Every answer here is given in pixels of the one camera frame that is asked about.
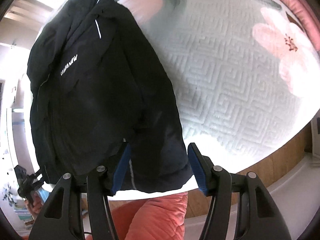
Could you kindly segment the person left hand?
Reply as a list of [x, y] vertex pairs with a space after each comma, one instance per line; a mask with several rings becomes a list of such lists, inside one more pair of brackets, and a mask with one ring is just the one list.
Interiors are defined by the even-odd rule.
[[31, 203], [29, 200], [26, 199], [24, 203], [25, 203], [25, 207], [31, 214], [33, 220], [36, 220], [36, 218], [38, 217], [43, 207], [42, 198], [39, 196], [37, 192], [35, 192], [33, 194], [33, 202]]

